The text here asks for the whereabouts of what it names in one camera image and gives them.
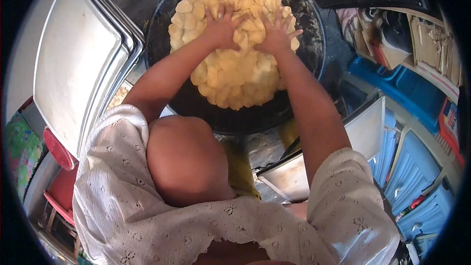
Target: yellow pants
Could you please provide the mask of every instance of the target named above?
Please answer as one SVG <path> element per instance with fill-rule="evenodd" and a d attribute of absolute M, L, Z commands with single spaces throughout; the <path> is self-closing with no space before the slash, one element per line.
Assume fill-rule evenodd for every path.
<path fill-rule="evenodd" d="M 238 196 L 261 199 L 259 192 L 255 189 L 248 155 L 237 144 L 221 142 L 221 145 L 229 162 L 229 185 Z"/>

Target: colorful fabric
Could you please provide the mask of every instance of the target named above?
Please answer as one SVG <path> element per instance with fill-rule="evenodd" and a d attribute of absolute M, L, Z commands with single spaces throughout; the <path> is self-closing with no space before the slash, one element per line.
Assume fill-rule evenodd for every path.
<path fill-rule="evenodd" d="M 7 146 L 13 182 L 16 183 L 16 191 L 22 203 L 28 184 L 38 167 L 42 143 L 19 112 L 8 122 L 3 138 Z"/>

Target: white lace top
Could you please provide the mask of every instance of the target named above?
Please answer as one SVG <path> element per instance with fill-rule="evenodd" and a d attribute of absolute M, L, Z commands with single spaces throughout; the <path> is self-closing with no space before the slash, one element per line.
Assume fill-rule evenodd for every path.
<path fill-rule="evenodd" d="M 74 186 L 74 221 L 96 264 L 191 264 L 213 240 L 257 242 L 296 264 L 387 264 L 399 242 L 365 158 L 331 154 L 316 172 L 308 221 L 251 197 L 185 208 L 165 204 L 146 165 L 149 129 L 134 106 L 110 109 L 92 130 Z"/>

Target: baking tray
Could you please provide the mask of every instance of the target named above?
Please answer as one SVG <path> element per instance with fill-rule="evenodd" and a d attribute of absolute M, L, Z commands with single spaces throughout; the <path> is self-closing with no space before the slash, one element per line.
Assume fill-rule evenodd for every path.
<path fill-rule="evenodd" d="M 85 146 L 88 138 L 88 134 L 91 131 L 91 128 L 98 120 L 98 118 L 103 114 L 103 104 L 109 99 L 108 96 L 111 94 L 111 98 L 115 95 L 115 79 L 117 72 L 123 70 L 129 57 L 129 50 L 125 45 L 121 45 L 120 50 L 115 56 L 114 61 L 111 63 L 110 67 L 107 70 L 107 73 L 103 76 L 103 79 L 100 82 L 98 91 L 96 92 L 93 103 L 91 104 L 91 109 L 87 113 L 85 118 L 85 127 L 83 130 L 83 137 L 80 142 L 80 149 Z"/>
<path fill-rule="evenodd" d="M 133 29 L 133 31 L 136 33 L 136 36 L 138 39 L 144 43 L 144 33 L 141 31 L 141 29 L 136 25 L 134 21 L 132 21 L 114 2 L 111 0 L 105 0 L 109 6 L 112 6 L 113 9 L 121 15 L 124 21 Z"/>
<path fill-rule="evenodd" d="M 122 21 L 124 25 L 127 25 L 128 28 L 133 32 L 132 35 L 135 37 L 136 41 L 136 49 L 133 51 L 131 56 L 129 57 L 129 61 L 126 63 L 125 67 L 123 70 L 117 75 L 115 81 L 114 81 L 114 87 L 109 94 L 107 94 L 107 99 L 105 99 L 105 102 L 102 104 L 102 107 L 100 109 L 100 112 L 103 113 L 105 109 L 107 108 L 107 105 L 109 102 L 111 102 L 111 99 L 113 96 L 116 94 L 117 90 L 125 80 L 126 76 L 129 74 L 129 72 L 132 70 L 132 68 L 136 65 L 139 56 L 142 54 L 144 50 L 144 44 L 142 42 L 143 38 L 143 33 L 142 31 L 137 27 L 137 25 L 131 21 L 114 3 L 112 3 L 110 0 L 100 0 L 103 5 L 106 5 L 109 7 L 110 11 L 113 12 L 113 14 Z"/>
<path fill-rule="evenodd" d="M 109 21 L 116 27 L 116 29 L 122 34 L 123 36 L 123 42 L 126 44 L 127 48 L 129 51 L 134 50 L 134 39 L 131 35 L 131 32 L 129 29 L 121 23 L 121 21 L 116 18 L 115 15 L 109 10 L 109 8 L 103 3 L 100 2 L 100 0 L 91 0 L 96 7 L 101 10 L 101 12 L 109 19 Z"/>
<path fill-rule="evenodd" d="M 120 33 L 91 0 L 54 0 L 39 41 L 33 99 L 76 158 L 91 105 L 121 45 Z"/>

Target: shoe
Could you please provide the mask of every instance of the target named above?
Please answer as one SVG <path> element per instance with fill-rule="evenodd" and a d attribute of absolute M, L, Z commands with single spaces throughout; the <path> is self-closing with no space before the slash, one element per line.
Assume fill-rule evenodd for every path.
<path fill-rule="evenodd" d="M 373 18 L 374 18 L 374 15 L 376 15 L 377 13 L 379 13 L 380 9 L 377 9 L 377 8 L 362 8 L 360 10 L 361 12 L 361 15 L 363 17 L 363 19 L 365 21 L 373 21 Z"/>
<path fill-rule="evenodd" d="M 385 11 L 384 21 L 381 24 L 381 41 L 389 48 L 412 53 L 412 38 L 409 22 L 405 13 Z"/>

